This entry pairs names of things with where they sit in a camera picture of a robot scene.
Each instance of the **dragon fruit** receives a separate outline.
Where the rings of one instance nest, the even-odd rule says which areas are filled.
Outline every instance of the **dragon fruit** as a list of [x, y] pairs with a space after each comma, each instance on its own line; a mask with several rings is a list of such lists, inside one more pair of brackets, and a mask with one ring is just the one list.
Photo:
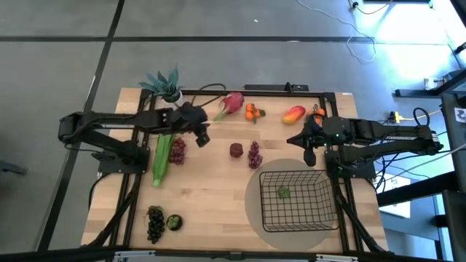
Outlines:
[[213, 118], [213, 121], [221, 121], [226, 115], [238, 111], [244, 102], [245, 98], [240, 92], [229, 93], [220, 102], [219, 107], [221, 108], [221, 112]]

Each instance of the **white cable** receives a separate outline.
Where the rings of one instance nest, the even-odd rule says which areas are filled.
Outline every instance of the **white cable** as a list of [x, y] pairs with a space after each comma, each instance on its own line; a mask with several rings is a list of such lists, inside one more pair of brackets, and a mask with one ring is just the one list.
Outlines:
[[306, 7], [307, 9], [309, 9], [309, 10], [311, 10], [311, 11], [319, 12], [319, 13], [324, 14], [324, 15], [326, 15], [326, 16], [328, 16], [328, 17], [333, 18], [333, 19], [337, 19], [337, 20], [338, 20], [340, 23], [342, 23], [342, 24], [351, 25], [351, 27], [353, 27], [358, 33], [360, 33], [361, 35], [363, 35], [363, 36], [369, 38], [369, 39], [372, 41], [372, 47], [373, 47], [373, 49], [374, 49], [374, 55], [372, 55], [372, 58], [369, 59], [369, 60], [367, 60], [367, 59], [365, 59], [365, 58], [363, 58], [363, 57], [358, 57], [358, 56], [355, 54], [355, 52], [353, 51], [353, 49], [350, 47], [350, 40], [351, 40], [351, 38], [352, 38], [353, 36], [351, 36], [351, 37], [348, 38], [348, 40], [347, 40], [347, 47], [348, 47], [348, 49], [349, 49], [349, 53], [350, 53], [353, 57], [356, 57], [356, 59], [358, 59], [358, 61], [359, 61], [360, 63], [362, 63], [362, 61], [365, 62], [365, 63], [370, 63], [370, 62], [372, 62], [372, 61], [374, 60], [374, 58], [376, 57], [377, 51], [376, 51], [376, 41], [375, 41], [372, 37], [370, 37], [370, 36], [368, 36], [367, 34], [361, 32], [355, 25], [351, 24], [350, 22], [344, 21], [344, 20], [342, 20], [342, 19], [340, 19], [340, 18], [338, 18], [338, 17], [335, 17], [335, 16], [333, 16], [333, 15], [330, 15], [330, 14], [328, 14], [327, 12], [325, 12], [325, 11], [323, 11], [323, 10], [321, 10], [321, 9], [311, 8], [311, 7], [309, 7], [308, 5], [306, 5], [305, 3], [303, 3], [301, 0], [297, 0], [297, 2], [298, 2], [300, 5], [302, 5], [303, 7]]
[[413, 169], [415, 169], [415, 168], [421, 167], [421, 166], [423, 166], [423, 165], [425, 165], [425, 164], [429, 164], [429, 163], [431, 163], [431, 162], [434, 162], [434, 161], [436, 161], [436, 160], [439, 160], [439, 159], [441, 159], [441, 158], [444, 158], [445, 156], [449, 156], [449, 155], [453, 154], [454, 152], [457, 152], [457, 151], [461, 150], [461, 149], [464, 148], [465, 146], [466, 146], [466, 143], [464, 143], [462, 146], [460, 146], [460, 147], [458, 147], [458, 148], [456, 148], [456, 149], [454, 149], [454, 150], [452, 150], [452, 151], [450, 151], [450, 152], [444, 154], [443, 156], [439, 156], [439, 157], [437, 157], [437, 158], [434, 158], [434, 159], [429, 160], [429, 161], [427, 161], [427, 162], [424, 162], [424, 163], [422, 163], [422, 164], [418, 164], [417, 166], [414, 166], [414, 167], [412, 167], [412, 168], [410, 168], [410, 169], [404, 170], [403, 172], [399, 173], [398, 175], [394, 175], [394, 176], [392, 176], [391, 178], [388, 178], [388, 179], [386, 179], [386, 180], [390, 180], [390, 179], [396, 178], [396, 177], [398, 177], [398, 176], [400, 176], [400, 175], [402, 175], [402, 174], [404, 174], [404, 173], [406, 173], [406, 172], [408, 172], [408, 171], [411, 171], [411, 170], [413, 170]]
[[[359, 12], [362, 12], [364, 15], [372, 15], [372, 14], [375, 14], [377, 13], [378, 11], [381, 11], [382, 9], [384, 9], [385, 7], [388, 7], [389, 4], [391, 4], [394, 0], [390, 0], [388, 3], [386, 3], [383, 7], [380, 7], [379, 9], [375, 10], [375, 11], [372, 11], [372, 12], [364, 12], [361, 8], [359, 8], [358, 6], [356, 6], [356, 9], [359, 10]], [[351, 6], [352, 8], [352, 4], [354, 3], [353, 0], [349, 0], [349, 5]]]

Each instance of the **cable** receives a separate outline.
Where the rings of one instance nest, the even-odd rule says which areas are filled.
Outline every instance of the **cable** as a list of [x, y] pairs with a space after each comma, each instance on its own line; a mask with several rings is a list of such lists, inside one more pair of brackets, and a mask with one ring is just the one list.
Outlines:
[[387, 165], [385, 165], [385, 158], [382, 157], [382, 163], [383, 163], [382, 166], [383, 166], [383, 167], [382, 167], [382, 170], [379, 171], [379, 172], [377, 173], [377, 175], [378, 175], [380, 172], [382, 172], [382, 177], [381, 177], [381, 179], [379, 180], [379, 182], [377, 183], [376, 190], [379, 189], [379, 187], [380, 187], [380, 185], [382, 184], [382, 181], [383, 181], [383, 183], [384, 183], [384, 188], [382, 189], [382, 192], [385, 191], [385, 184], [387, 183], [387, 181], [385, 180], [385, 171], [387, 170], [387, 167], [389, 167], [389, 166], [392, 164], [392, 162], [396, 159], [396, 157], [397, 157], [399, 154], [400, 154], [400, 153], [396, 154], [396, 155], [388, 162]]
[[100, 153], [97, 150], [92, 150], [92, 149], [80, 149], [80, 148], [70, 148], [67, 145], [65, 145], [65, 148], [68, 150], [73, 150], [73, 151], [81, 151], [81, 152], [93, 152], [93, 153]]
[[426, 122], [425, 126], [428, 127], [428, 126], [430, 125], [430, 115], [429, 115], [429, 113], [428, 113], [425, 109], [423, 109], [423, 108], [415, 108], [415, 109], [413, 110], [414, 121], [416, 121], [416, 124], [422, 125], [421, 123], [419, 123], [419, 120], [418, 120], [418, 118], [421, 118], [421, 116], [420, 116], [420, 117], [417, 117], [417, 115], [416, 115], [416, 111], [418, 111], [418, 110], [422, 111], [422, 112], [424, 113], [424, 116], [427, 118], [427, 122]]
[[396, 178], [396, 177], [398, 177], [398, 176], [400, 176], [400, 175], [402, 175], [402, 174], [404, 174], [404, 173], [406, 173], [406, 172], [408, 172], [408, 171], [411, 171], [411, 170], [413, 170], [413, 169], [415, 169], [415, 168], [421, 167], [421, 166], [423, 166], [423, 165], [425, 165], [425, 164], [429, 164], [429, 163], [431, 163], [431, 162], [434, 162], [434, 161], [436, 161], [436, 160], [439, 160], [439, 159], [441, 159], [441, 158], [444, 158], [445, 156], [449, 156], [449, 155], [451, 155], [451, 154], [453, 154], [453, 153], [455, 153], [455, 152], [461, 150], [461, 149], [464, 148], [465, 146], [466, 146], [466, 143], [462, 144], [462, 146], [459, 146], [458, 148], [454, 149], [453, 151], [448, 152], [447, 154], [444, 154], [443, 156], [439, 156], [439, 157], [434, 158], [434, 159], [432, 159], [432, 160], [429, 160], [429, 161], [426, 161], [426, 162], [424, 162], [424, 163], [418, 164], [417, 166], [408, 168], [407, 170], [405, 170], [405, 171], [403, 171], [403, 172], [401, 172], [401, 173], [399, 173], [399, 174], [397, 174], [397, 175], [392, 176], [392, 177], [389, 178], [388, 180], [393, 179], [393, 178]]
[[126, 119], [131, 119], [131, 118], [135, 118], [136, 116], [138, 115], [138, 113], [136, 114], [133, 114], [133, 115], [130, 115], [130, 116], [126, 116], [126, 117], [98, 117], [96, 119], [93, 119], [91, 121], [89, 121], [88, 123], [78, 127], [76, 130], [74, 130], [73, 133], [71, 133], [70, 135], [67, 135], [66, 136], [66, 139], [70, 139], [72, 138], [73, 136], [75, 135], [78, 135], [84, 128], [87, 128], [89, 127], [92, 123], [94, 122], [97, 122], [97, 121], [100, 121], [100, 120], [109, 120], [109, 119], [118, 119], [118, 120], [126, 120]]
[[[448, 153], [448, 152], [451, 152], [451, 150], [439, 151], [439, 152], [437, 152], [437, 154]], [[413, 158], [413, 157], [420, 157], [420, 156], [428, 156], [428, 155], [405, 156], [405, 157], [402, 157], [400, 159], [396, 159], [395, 161], [400, 161], [400, 160], [410, 159], [410, 158]]]
[[350, 26], [353, 27], [359, 34], [361, 34], [361, 35], [363, 35], [363, 36], [369, 38], [369, 39], [372, 41], [372, 47], [373, 47], [373, 49], [374, 49], [374, 55], [372, 55], [372, 58], [369, 59], [369, 60], [367, 60], [367, 59], [365, 59], [365, 58], [363, 58], [363, 57], [358, 57], [358, 56], [355, 54], [355, 52], [353, 51], [353, 49], [350, 47], [349, 42], [350, 42], [350, 40], [351, 40], [351, 38], [352, 38], [353, 36], [351, 36], [351, 37], [348, 38], [348, 40], [347, 40], [347, 47], [348, 47], [348, 49], [349, 49], [349, 53], [350, 53], [353, 57], [356, 57], [356, 59], [358, 59], [358, 61], [359, 61], [360, 63], [362, 63], [361, 61], [364, 61], [364, 62], [366, 62], [366, 63], [370, 63], [370, 62], [372, 62], [372, 61], [374, 60], [374, 58], [376, 57], [377, 51], [376, 51], [376, 41], [375, 41], [372, 37], [370, 37], [370, 36], [368, 36], [367, 34], [361, 32], [355, 25], [353, 25], [353, 24], [351, 24], [351, 23], [349, 23], [349, 22], [347, 22], [347, 21], [344, 21], [344, 20], [342, 20], [342, 19], [340, 19], [340, 18], [338, 18], [338, 17], [335, 17], [335, 16], [333, 16], [333, 15], [330, 15], [330, 14], [328, 14], [327, 12], [322, 11], [322, 10], [320, 10], [320, 9], [311, 8], [311, 7], [309, 7], [308, 5], [306, 5], [305, 3], [303, 3], [301, 0], [296, 0], [296, 1], [297, 1], [300, 5], [302, 5], [303, 7], [306, 7], [307, 9], [309, 9], [309, 10], [311, 10], [311, 11], [319, 12], [319, 13], [324, 14], [324, 15], [330, 17], [330, 18], [337, 19], [337, 20], [338, 20], [340, 23], [342, 23], [342, 24], [350, 25]]
[[[226, 86], [225, 86], [224, 84], [220, 84], [220, 83], [206, 84], [204, 87], [199, 88], [199, 91], [200, 91], [200, 90], [203, 90], [203, 89], [205, 89], [205, 88], [214, 87], [214, 86], [223, 87], [224, 90], [226, 91]], [[192, 106], [194, 106], [194, 99], [196, 99], [196, 96], [197, 96], [197, 95], [193, 95], [193, 97], [192, 97], [192, 100], [191, 100], [191, 105], [192, 105]], [[209, 101], [207, 101], [207, 102], [203, 103], [202, 105], [200, 105], [200, 107], [203, 107], [203, 106], [205, 106], [205, 105], [208, 105], [208, 104], [212, 103], [213, 101], [215, 101], [215, 100], [217, 100], [217, 99], [219, 99], [219, 98], [221, 98], [221, 97], [222, 97], [222, 95], [217, 95], [215, 98], [210, 99]]]
[[385, 7], [388, 7], [389, 4], [391, 4], [394, 0], [390, 0], [387, 4], [385, 4], [383, 7], [380, 7], [379, 9], [373, 11], [373, 12], [364, 12], [363, 10], [361, 10], [361, 8], [359, 8], [358, 6], [358, 3], [356, 2], [356, 4], [352, 1], [352, 0], [348, 0], [350, 3], [351, 3], [351, 7], [353, 8], [356, 8], [357, 10], [359, 10], [359, 12], [362, 12], [364, 15], [372, 15], [372, 14], [375, 14], [377, 13], [378, 11], [384, 9]]
[[93, 185], [90, 187], [89, 199], [87, 200], [88, 209], [90, 209], [90, 205], [91, 205], [91, 203], [92, 203], [92, 195], [94, 195], [94, 188], [95, 188], [95, 186], [96, 186], [102, 179], [106, 178], [107, 175], [110, 175], [110, 173], [106, 173], [106, 174], [103, 173], [103, 174], [99, 177], [99, 179], [97, 179], [97, 180], [93, 183]]
[[417, 118], [417, 119], [420, 119], [420, 118], [422, 118], [422, 117], [432, 116], [433, 114], [436, 114], [436, 113], [438, 113], [438, 112], [440, 112], [440, 111], [441, 111], [441, 110], [437, 110], [437, 111], [434, 111], [434, 112], [427, 113], [425, 110], [423, 110], [423, 112], [424, 112], [425, 114], [423, 114], [423, 115], [421, 115], [421, 116], [416, 116], [416, 117], [413, 117], [413, 118], [410, 118], [410, 119], [409, 119], [409, 118], [404, 118], [404, 117], [400, 116], [399, 120], [404, 120], [404, 121], [416, 120], [416, 118]]
[[[401, 167], [396, 167], [396, 166], [393, 166], [393, 165], [390, 165], [390, 167], [393, 167], [393, 168], [397, 168], [397, 169], [399, 169], [399, 170], [406, 171], [406, 169], [404, 169], [404, 168], [401, 168]], [[412, 174], [412, 175], [418, 175], [418, 176], [421, 176], [421, 177], [424, 177], [424, 178], [427, 178], [427, 179], [429, 179], [429, 177], [428, 177], [428, 176], [426, 176], [426, 175], [420, 175], [420, 174], [416, 174], [416, 173], [409, 172], [409, 171], [407, 171], [407, 173], [408, 173], [408, 174]]]
[[369, 166], [371, 166], [371, 163], [375, 160], [375, 158], [377, 157], [377, 154], [379, 153], [380, 151], [380, 148], [381, 148], [381, 145], [383, 144], [385, 138], [388, 136], [389, 134], [386, 134], [384, 135], [384, 137], [380, 140], [380, 144], [377, 146], [377, 150], [376, 152], [374, 153], [374, 155], [369, 159], [369, 161], [367, 161], [363, 166], [360, 166], [360, 167], [349, 167], [349, 166], [346, 166], [344, 164], [342, 164], [338, 159], [334, 159], [335, 163], [338, 164], [338, 166], [340, 167], [343, 167], [344, 169], [347, 169], [347, 170], [359, 170], [359, 169], [363, 169], [363, 168], [367, 168]]

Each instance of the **green leaf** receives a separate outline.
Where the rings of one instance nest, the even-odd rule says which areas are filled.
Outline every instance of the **green leaf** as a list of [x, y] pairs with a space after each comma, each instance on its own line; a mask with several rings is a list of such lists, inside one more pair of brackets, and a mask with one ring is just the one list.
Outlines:
[[146, 76], [152, 83], [154, 83], [154, 85], [156, 85], [157, 82], [159, 82], [159, 80], [152, 76], [150, 73], [146, 73]]
[[168, 75], [168, 82], [171, 82], [173, 85], [177, 85], [178, 83], [178, 66], [175, 66], [170, 74]]
[[156, 92], [155, 87], [151, 84], [147, 84], [145, 82], [139, 82], [139, 85], [144, 89], [151, 90], [152, 92]]
[[167, 84], [159, 80], [157, 81], [158, 82], [155, 85], [155, 89], [157, 90], [158, 95], [166, 95], [167, 93], [169, 93]]
[[162, 75], [162, 73], [160, 73], [160, 71], [157, 72], [157, 78], [158, 78], [160, 81], [162, 81], [162, 82], [164, 82], [164, 83], [167, 84], [167, 80], [166, 80], [165, 77]]

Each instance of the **red mango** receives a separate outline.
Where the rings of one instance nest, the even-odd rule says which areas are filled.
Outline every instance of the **red mango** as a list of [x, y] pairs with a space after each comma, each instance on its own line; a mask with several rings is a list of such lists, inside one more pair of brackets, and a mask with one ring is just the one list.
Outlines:
[[300, 120], [305, 113], [306, 109], [303, 106], [294, 106], [284, 115], [283, 122], [286, 124], [294, 124]]

